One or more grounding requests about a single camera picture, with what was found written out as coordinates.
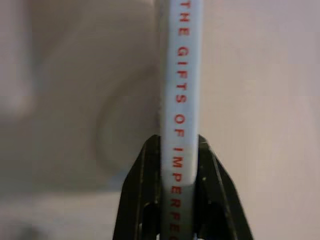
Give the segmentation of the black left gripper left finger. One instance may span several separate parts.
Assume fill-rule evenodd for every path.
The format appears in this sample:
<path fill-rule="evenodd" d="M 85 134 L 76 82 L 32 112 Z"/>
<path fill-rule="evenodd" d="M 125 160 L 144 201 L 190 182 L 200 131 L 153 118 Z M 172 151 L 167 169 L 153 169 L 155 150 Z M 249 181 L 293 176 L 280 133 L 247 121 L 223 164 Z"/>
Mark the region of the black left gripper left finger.
<path fill-rule="evenodd" d="M 143 144 L 121 189 L 112 238 L 155 240 L 160 234 L 160 136 Z"/>

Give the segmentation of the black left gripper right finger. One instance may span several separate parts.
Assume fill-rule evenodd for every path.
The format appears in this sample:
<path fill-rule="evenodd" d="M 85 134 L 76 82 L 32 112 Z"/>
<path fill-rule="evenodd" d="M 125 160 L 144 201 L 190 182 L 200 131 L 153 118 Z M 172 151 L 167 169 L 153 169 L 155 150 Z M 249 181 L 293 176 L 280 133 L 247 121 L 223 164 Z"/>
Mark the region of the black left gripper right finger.
<path fill-rule="evenodd" d="M 252 240 L 237 189 L 208 141 L 198 137 L 194 230 L 201 240 Z"/>

